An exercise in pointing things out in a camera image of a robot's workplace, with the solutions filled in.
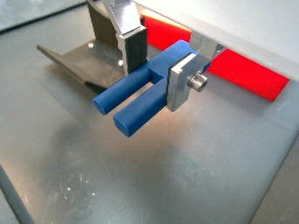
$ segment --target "red plastic block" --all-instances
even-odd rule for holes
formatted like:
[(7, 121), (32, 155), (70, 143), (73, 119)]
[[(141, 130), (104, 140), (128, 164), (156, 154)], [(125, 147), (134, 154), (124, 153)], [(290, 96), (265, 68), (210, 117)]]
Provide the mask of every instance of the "red plastic block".
[[(149, 10), (142, 11), (148, 44), (164, 50), (177, 40), (189, 41), (190, 30)], [(209, 72), (270, 102), (282, 91), (288, 79), (230, 50), (212, 61)]]

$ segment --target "metal surface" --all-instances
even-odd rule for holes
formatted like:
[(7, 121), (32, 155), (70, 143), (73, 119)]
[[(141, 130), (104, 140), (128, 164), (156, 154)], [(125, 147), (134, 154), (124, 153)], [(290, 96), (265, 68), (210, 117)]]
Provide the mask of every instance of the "metal surface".
[(98, 40), (62, 55), (40, 45), (37, 49), (82, 85), (105, 89), (124, 77), (124, 68), (117, 64), (122, 59), (120, 51)]
[(269, 103), (206, 73), (126, 139), (36, 51), (92, 38), (85, 7), (0, 36), (0, 164), (34, 222), (249, 223), (297, 136), (297, 83)]
[(220, 54), (221, 45), (197, 32), (190, 33), (190, 48), (197, 55), (189, 55), (169, 68), (166, 83), (166, 108), (174, 111), (186, 101), (189, 91), (200, 92), (206, 85), (206, 77), (201, 75), (210, 66), (210, 61)]
[(11, 212), (11, 209), (5, 201), (3, 193), (0, 189), (0, 223), (3, 224), (19, 224), (17, 219), (14, 218), (14, 214)]
[(208, 68), (210, 60), (200, 54), (190, 53), (184, 59), (169, 67), (166, 80), (166, 108), (174, 111), (188, 100), (190, 87), (189, 78), (202, 73)]
[(208, 84), (208, 78), (201, 75), (201, 73), (196, 73), (188, 79), (188, 87), (192, 88), (194, 91), (200, 92)]
[(1, 210), (0, 215), (10, 215), (9, 212), (13, 212), (13, 215), (10, 215), (9, 222), (19, 223), (19, 224), (33, 224), (32, 216), (29, 215), (23, 203), (21, 201), (21, 198), (14, 190), (14, 187), (11, 185), (10, 179), (6, 177), (5, 170), (2, 166), (0, 165), (0, 193), (3, 194), (3, 198), (6, 200), (6, 204), (9, 205), (9, 210), (6, 209)]
[(102, 3), (88, 0), (88, 12), (96, 39), (60, 55), (37, 45), (42, 54), (62, 67), (78, 83), (89, 86), (97, 93), (124, 77), (121, 52), (113, 25), (106, 18)]
[(125, 74), (145, 63), (146, 29), (140, 24), (136, 4), (126, 0), (104, 1), (106, 14), (116, 29), (117, 48), (122, 53)]
[(299, 1), (134, 0), (258, 64), (299, 81)]
[(0, 33), (84, 3), (85, 0), (1, 0)]
[(218, 50), (218, 44), (209, 38), (202, 37), (196, 31), (190, 32), (190, 48), (200, 52), (200, 55), (208, 60), (213, 59)]
[(299, 137), (293, 142), (278, 173), (256, 211), (250, 224), (299, 221)]

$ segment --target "screw head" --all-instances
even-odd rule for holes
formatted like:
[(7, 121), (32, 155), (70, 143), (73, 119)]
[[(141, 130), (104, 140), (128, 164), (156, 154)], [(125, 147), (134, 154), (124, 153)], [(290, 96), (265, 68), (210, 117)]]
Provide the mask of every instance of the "screw head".
[(208, 78), (201, 75), (200, 73), (196, 73), (190, 76), (188, 80), (188, 87), (200, 92), (208, 84)]

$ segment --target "metal sheet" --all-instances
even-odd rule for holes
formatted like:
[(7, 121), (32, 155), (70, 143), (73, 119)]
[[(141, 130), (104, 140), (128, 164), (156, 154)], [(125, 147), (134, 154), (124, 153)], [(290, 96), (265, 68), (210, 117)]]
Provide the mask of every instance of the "metal sheet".
[(299, 221), (299, 137), (285, 157), (250, 224)]
[(206, 74), (126, 139), (36, 50), (92, 38), (86, 8), (0, 36), (0, 163), (34, 222), (248, 223), (297, 136), (299, 84), (269, 103)]
[(0, 189), (0, 210), (1, 210), (0, 223), (19, 224), (17, 219), (14, 218), (14, 214), (11, 212), (9, 205), (6, 204), (5, 196), (1, 189)]
[(0, 0), (0, 33), (84, 3), (85, 0)]
[(299, 81), (299, 1), (134, 2)]

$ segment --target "blue plastic block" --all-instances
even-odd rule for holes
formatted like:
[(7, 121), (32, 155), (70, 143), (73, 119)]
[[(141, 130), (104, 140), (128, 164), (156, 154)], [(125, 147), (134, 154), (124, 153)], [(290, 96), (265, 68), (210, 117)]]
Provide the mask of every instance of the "blue plastic block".
[(148, 82), (153, 83), (114, 114), (116, 127), (126, 137), (136, 133), (165, 106), (168, 70), (188, 53), (197, 52), (189, 48), (189, 43), (177, 41), (93, 99), (98, 112), (105, 115)]

